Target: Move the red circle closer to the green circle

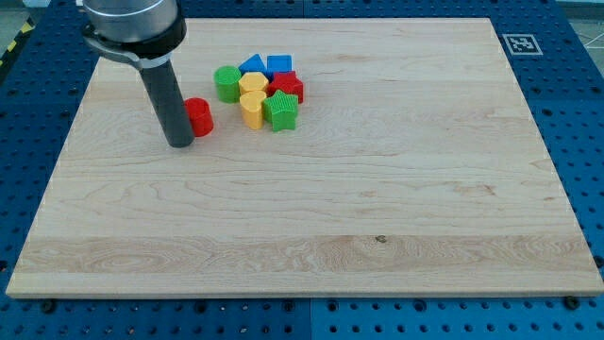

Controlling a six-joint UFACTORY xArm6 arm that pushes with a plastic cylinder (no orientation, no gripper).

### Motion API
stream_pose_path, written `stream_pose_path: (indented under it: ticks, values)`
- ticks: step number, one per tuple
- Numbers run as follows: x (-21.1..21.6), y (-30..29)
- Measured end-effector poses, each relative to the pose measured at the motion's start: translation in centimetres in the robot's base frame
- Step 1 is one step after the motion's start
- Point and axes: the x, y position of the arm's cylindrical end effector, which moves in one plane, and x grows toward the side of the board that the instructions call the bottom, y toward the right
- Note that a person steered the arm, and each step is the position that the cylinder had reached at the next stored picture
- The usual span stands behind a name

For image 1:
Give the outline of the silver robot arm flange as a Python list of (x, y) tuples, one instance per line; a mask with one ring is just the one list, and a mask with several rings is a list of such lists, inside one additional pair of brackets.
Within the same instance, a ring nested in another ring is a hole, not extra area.
[(159, 67), (187, 34), (178, 0), (83, 0), (85, 44), (101, 57), (138, 70)]

